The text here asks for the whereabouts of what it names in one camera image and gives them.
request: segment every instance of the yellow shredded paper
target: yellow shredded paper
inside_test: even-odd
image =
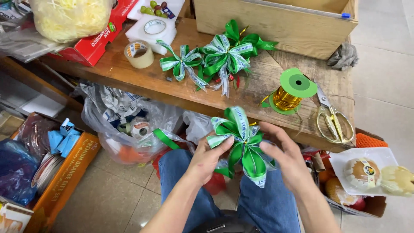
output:
[[[96,35],[108,25],[113,0],[32,0],[36,30],[66,43]]]

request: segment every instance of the left hand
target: left hand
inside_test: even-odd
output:
[[[214,134],[214,131],[212,131],[198,141],[198,147],[185,172],[191,179],[195,179],[201,186],[210,181],[213,176],[213,171],[219,161],[219,157],[230,149],[234,143],[234,136],[231,136],[224,140],[220,145],[211,149],[207,143],[207,136]]]

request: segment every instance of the knee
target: knee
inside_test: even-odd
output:
[[[164,165],[189,165],[191,161],[191,153],[187,150],[176,149],[165,153],[158,161],[158,166],[163,167]]]

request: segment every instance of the fingernail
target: fingernail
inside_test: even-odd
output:
[[[271,145],[270,145],[269,143],[265,142],[265,141],[261,141],[261,142],[260,142],[260,144],[259,144],[259,147],[260,147],[262,150],[266,150],[266,149],[268,149],[270,146],[271,146]]]
[[[227,140],[226,140],[226,143],[228,143],[228,144],[233,144],[234,143],[234,136],[232,135],[232,136],[230,136]]]

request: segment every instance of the tiled floor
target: tiled floor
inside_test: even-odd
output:
[[[351,35],[360,56],[353,69],[355,124],[383,137],[399,164],[414,170],[414,0],[359,2]],[[237,191],[214,197],[220,208],[236,207],[238,188],[231,190]],[[139,232],[160,207],[160,192],[152,167],[116,164],[102,150],[52,231]],[[333,211],[345,233],[412,232],[414,198],[389,197],[387,204],[382,218]]]

